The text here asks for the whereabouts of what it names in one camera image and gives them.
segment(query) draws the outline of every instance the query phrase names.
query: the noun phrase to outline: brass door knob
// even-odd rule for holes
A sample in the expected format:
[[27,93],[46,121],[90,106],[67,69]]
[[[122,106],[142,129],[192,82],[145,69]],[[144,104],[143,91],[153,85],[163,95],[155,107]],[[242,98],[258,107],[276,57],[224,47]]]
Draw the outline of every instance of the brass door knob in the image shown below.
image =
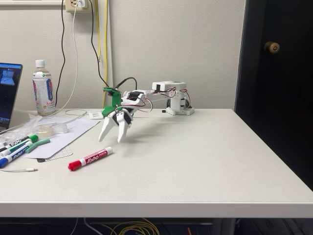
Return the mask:
[[264,45],[264,51],[268,51],[272,54],[275,54],[277,52],[279,52],[279,49],[280,49],[280,46],[278,43],[275,43],[275,42],[267,42],[265,45]]

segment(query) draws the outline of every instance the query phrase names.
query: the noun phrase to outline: blue marker cap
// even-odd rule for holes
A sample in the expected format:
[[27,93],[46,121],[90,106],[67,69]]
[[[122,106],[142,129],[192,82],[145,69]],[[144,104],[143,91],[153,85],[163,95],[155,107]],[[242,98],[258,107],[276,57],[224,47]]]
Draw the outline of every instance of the blue marker cap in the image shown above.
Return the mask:
[[4,167],[8,162],[9,161],[7,158],[1,158],[0,159],[0,168]]

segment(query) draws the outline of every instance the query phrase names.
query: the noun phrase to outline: green gripper mount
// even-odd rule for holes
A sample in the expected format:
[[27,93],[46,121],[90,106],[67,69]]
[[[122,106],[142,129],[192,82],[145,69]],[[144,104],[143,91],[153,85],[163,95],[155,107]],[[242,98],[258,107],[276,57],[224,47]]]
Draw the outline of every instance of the green gripper mount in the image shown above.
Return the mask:
[[108,96],[112,97],[111,105],[104,106],[104,109],[102,110],[102,115],[106,117],[116,108],[116,106],[121,105],[121,92],[111,87],[104,87],[103,91],[107,92]]

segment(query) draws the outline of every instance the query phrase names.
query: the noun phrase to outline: green marker cap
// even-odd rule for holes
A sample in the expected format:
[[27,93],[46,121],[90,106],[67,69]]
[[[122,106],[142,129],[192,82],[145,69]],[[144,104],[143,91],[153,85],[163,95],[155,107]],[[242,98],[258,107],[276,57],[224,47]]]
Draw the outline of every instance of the green marker cap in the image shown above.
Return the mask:
[[43,140],[37,141],[34,144],[39,146],[39,145],[42,145],[42,144],[45,144],[45,143],[50,143],[50,139],[43,139]]
[[33,144],[32,146],[30,146],[28,149],[25,150],[25,153],[30,153],[30,152],[33,151],[35,148],[37,148],[37,145]]
[[37,135],[29,135],[28,136],[30,138],[30,140],[34,143],[38,140],[38,136]]

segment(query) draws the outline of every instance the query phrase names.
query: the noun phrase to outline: robotic arm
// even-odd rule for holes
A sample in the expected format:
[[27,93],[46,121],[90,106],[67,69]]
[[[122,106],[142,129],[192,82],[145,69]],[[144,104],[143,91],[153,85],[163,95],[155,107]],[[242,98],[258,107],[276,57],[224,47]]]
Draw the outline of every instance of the robotic arm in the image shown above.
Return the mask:
[[166,112],[171,115],[193,114],[195,109],[186,101],[186,87],[187,85],[184,82],[154,82],[151,91],[135,90],[125,92],[121,106],[117,106],[104,118],[99,141],[102,141],[114,126],[119,126],[117,141],[120,143],[126,136],[128,128],[132,125],[132,114],[145,105],[145,100],[150,102],[170,100]]

